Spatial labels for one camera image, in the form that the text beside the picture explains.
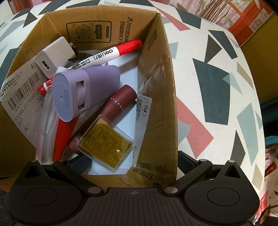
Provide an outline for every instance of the white paper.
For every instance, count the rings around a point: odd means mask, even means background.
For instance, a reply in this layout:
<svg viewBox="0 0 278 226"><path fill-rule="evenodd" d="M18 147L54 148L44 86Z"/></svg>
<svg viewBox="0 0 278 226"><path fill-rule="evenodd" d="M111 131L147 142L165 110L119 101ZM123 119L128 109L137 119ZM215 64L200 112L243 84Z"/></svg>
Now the white paper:
<svg viewBox="0 0 278 226"><path fill-rule="evenodd" d="M135 138L133 147L133 166L137 165L137 160L145 135L151 105L152 99L150 97L138 94L135 123Z"/></svg>
<svg viewBox="0 0 278 226"><path fill-rule="evenodd" d="M45 75L32 58L4 81L0 92L2 106L34 146L44 101L39 87L45 81Z"/></svg>

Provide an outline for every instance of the cardboard box flap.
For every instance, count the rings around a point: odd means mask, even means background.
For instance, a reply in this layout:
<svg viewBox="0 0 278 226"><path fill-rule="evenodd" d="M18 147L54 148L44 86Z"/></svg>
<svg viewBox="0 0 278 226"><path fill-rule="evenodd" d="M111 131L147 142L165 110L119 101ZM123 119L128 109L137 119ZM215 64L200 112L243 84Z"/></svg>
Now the cardboard box flap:
<svg viewBox="0 0 278 226"><path fill-rule="evenodd" d="M176 93L172 58L157 14L138 62L138 93L152 106L137 167L121 178L133 187L163 186L176 180L178 163Z"/></svg>

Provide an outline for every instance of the plastic case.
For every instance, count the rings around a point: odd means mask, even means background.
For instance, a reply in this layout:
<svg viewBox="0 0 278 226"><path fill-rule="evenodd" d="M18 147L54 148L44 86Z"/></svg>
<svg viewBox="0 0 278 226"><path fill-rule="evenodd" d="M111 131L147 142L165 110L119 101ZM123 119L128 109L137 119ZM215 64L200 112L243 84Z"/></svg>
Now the plastic case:
<svg viewBox="0 0 278 226"><path fill-rule="evenodd" d="M99 115L76 148L115 172L133 149L133 140L103 115Z"/></svg>

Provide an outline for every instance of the shipping label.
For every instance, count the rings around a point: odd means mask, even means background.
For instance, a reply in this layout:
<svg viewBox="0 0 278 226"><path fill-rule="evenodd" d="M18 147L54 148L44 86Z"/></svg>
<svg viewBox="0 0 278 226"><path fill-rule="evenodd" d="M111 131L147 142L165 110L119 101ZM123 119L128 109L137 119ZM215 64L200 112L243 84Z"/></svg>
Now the shipping label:
<svg viewBox="0 0 278 226"><path fill-rule="evenodd" d="M34 146L44 102L39 88L45 81L32 58L4 81L0 92L2 106Z"/></svg>

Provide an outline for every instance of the screw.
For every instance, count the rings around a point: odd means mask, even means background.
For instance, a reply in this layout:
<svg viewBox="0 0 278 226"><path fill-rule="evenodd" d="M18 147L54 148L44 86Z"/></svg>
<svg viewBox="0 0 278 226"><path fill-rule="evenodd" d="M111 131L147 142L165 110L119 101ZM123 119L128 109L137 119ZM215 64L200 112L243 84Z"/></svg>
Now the screw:
<svg viewBox="0 0 278 226"><path fill-rule="evenodd" d="M88 192L91 194L97 194L101 192L101 188L99 187L90 187L88 188Z"/></svg>
<svg viewBox="0 0 278 226"><path fill-rule="evenodd" d="M175 187L166 187L164 188L164 191L169 194L174 194L178 191L178 189Z"/></svg>

